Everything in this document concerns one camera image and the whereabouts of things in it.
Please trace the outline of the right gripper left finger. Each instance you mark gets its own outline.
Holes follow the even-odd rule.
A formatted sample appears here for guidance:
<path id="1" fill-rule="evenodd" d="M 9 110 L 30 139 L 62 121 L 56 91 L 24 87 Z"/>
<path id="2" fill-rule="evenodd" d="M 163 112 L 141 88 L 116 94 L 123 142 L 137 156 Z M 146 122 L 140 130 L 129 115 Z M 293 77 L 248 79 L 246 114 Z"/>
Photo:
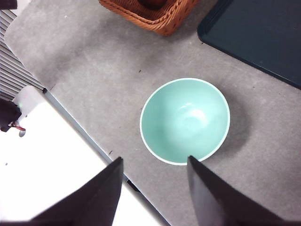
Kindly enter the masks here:
<path id="1" fill-rule="evenodd" d="M 5 221 L 2 226 L 111 226 L 123 181 L 118 157 L 81 188 L 28 221 Z"/>

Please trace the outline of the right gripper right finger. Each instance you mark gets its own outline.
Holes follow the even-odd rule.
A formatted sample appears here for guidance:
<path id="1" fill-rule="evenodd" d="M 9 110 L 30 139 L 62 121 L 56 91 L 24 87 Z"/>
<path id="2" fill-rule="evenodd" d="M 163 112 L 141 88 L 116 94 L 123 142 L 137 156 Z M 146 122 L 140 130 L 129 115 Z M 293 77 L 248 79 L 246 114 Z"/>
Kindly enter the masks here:
<path id="1" fill-rule="evenodd" d="M 187 160 L 190 195 L 200 226 L 299 226 L 245 196 L 192 155 Z"/>

